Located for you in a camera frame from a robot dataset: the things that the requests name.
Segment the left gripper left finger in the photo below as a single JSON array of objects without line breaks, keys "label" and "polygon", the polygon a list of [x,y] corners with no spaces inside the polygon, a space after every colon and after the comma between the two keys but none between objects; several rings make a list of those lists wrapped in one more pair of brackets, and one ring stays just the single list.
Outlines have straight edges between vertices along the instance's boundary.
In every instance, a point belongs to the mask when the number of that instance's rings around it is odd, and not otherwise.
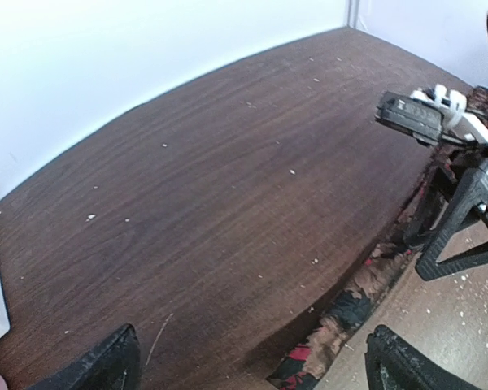
[{"label": "left gripper left finger", "polygon": [[31,389],[139,389],[141,351],[133,325],[126,323],[80,358]]}]

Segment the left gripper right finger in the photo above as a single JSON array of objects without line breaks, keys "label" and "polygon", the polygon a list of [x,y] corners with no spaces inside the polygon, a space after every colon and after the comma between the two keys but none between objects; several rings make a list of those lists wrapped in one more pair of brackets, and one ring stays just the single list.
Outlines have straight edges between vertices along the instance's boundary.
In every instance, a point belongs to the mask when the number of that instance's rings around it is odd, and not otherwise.
[{"label": "left gripper right finger", "polygon": [[377,326],[366,343],[365,370],[370,389],[477,390],[432,362],[385,325]]}]

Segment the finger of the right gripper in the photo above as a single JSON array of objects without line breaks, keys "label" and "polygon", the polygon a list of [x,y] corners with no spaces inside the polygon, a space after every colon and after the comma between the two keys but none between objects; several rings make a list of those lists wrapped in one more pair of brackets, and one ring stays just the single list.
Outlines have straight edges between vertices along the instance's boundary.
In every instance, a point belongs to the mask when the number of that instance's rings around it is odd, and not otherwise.
[{"label": "finger of the right gripper", "polygon": [[403,239],[411,248],[423,245],[442,208],[451,200],[457,179],[448,165],[432,164],[425,173],[418,191],[416,210],[404,233]]},{"label": "finger of the right gripper", "polygon": [[446,211],[416,262],[416,272],[425,281],[436,280],[488,264],[488,241],[439,261],[449,240],[468,227],[468,217],[482,221],[488,230],[488,158],[462,176]]}]

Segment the dark red patterned tie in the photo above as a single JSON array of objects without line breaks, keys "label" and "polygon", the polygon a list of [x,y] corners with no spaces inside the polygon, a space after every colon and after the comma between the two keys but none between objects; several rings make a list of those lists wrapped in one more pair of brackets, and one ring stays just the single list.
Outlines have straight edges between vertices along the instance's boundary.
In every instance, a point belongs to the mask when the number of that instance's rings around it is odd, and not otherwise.
[{"label": "dark red patterned tie", "polygon": [[[488,115],[487,88],[477,86],[464,95],[470,108]],[[424,245],[431,238],[451,201],[442,208],[430,231],[429,239],[423,245],[411,248],[405,243],[403,236],[416,210],[417,194],[430,166],[448,165],[457,179],[457,188],[469,168],[478,167],[484,158],[488,158],[488,148],[462,149],[453,145],[430,147],[434,150],[431,163],[425,168],[416,189],[405,201],[392,227],[377,243],[365,263],[353,274],[345,288],[321,314],[318,327],[303,342],[297,344],[269,376],[269,383],[274,388],[313,389],[348,339],[368,320],[408,263],[414,262],[416,265]],[[487,241],[488,230],[485,224],[470,215],[468,227],[449,240],[438,260],[453,257]]]}]

